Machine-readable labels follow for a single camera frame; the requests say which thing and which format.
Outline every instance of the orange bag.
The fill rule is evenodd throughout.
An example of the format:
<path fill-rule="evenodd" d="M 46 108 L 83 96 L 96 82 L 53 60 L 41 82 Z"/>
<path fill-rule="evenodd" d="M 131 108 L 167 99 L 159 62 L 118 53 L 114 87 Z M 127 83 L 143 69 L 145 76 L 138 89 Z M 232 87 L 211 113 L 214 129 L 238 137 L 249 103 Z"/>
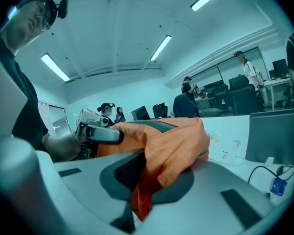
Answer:
<path fill-rule="evenodd" d="M 147 125 L 118 123 L 111 127 L 123 131 L 120 144 L 104 144 L 98 147 L 98 157 L 145 148 L 146 167 L 140 182 L 132 193 L 132 209 L 143 221 L 151 208 L 151 196 L 158 190 L 173 184 L 179 174 L 190 167 L 195 159 L 208 160 L 210 139 L 199 118 L 162 118 L 155 121 L 177 128 L 165 133 Z"/>

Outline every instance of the window blinds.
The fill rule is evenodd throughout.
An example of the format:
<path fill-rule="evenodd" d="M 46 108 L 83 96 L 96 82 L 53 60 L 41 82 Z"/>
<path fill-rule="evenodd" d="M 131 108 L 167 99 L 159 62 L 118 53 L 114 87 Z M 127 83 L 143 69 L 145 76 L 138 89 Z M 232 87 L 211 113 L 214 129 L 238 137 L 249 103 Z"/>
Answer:
<path fill-rule="evenodd" d="M 50 120 L 48 105 L 46 103 L 38 101 L 38 109 L 45 126 L 49 130 L 50 136 L 55 137 L 53 125 Z"/>

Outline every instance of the black cable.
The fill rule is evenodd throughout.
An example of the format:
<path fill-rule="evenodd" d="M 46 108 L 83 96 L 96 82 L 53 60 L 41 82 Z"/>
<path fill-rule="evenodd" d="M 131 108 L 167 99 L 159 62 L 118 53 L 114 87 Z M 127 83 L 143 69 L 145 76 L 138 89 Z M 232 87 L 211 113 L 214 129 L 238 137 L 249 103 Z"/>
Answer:
<path fill-rule="evenodd" d="M 267 167 L 265 167 L 265 166 L 263 166 L 263 165 L 259 165 L 259 166 L 255 167 L 255 168 L 253 169 L 253 171 L 251 172 L 251 174 L 250 174 L 250 176 L 249 176 L 249 179 L 248 179 L 248 183 L 250 182 L 250 178 L 251 178 L 252 174 L 254 173 L 254 171 L 255 171 L 257 168 L 260 168 L 260 167 L 266 169 L 266 170 L 269 171 L 271 174 L 273 174 L 276 178 L 278 178 L 278 179 L 280 179 L 280 180 L 283 180 L 283 181 L 288 181 L 288 180 L 294 175 L 294 171 L 293 171 L 293 173 L 291 174 L 290 177 L 288 177 L 287 179 L 282 179 L 282 178 L 280 178 L 278 175 L 276 175 L 273 171 L 269 170 Z"/>

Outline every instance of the glasses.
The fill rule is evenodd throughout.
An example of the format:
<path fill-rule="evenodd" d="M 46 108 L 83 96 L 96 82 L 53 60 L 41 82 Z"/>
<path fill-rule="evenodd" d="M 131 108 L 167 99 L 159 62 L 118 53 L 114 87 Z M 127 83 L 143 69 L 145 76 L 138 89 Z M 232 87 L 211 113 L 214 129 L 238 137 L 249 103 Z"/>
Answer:
<path fill-rule="evenodd" d="M 41 31 L 45 31 L 50 28 L 50 22 L 47 16 L 48 11 L 50 11 L 50 9 L 45 1 L 43 0 L 37 1 L 36 15 L 41 16 L 43 18 L 39 23 L 39 28 Z"/>

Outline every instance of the white shirt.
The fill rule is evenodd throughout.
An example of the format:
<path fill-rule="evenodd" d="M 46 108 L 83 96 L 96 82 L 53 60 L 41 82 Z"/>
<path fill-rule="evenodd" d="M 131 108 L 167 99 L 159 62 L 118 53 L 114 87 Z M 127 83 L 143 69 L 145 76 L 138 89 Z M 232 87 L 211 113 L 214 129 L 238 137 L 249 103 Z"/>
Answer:
<path fill-rule="evenodd" d="M 245 76 L 248 78 L 249 83 L 254 85 L 255 90 L 257 91 L 258 90 L 257 76 L 256 76 L 256 72 L 254 70 L 254 67 L 250 61 L 247 61 L 247 63 L 245 65 L 243 63 L 243 71 L 245 73 Z"/>

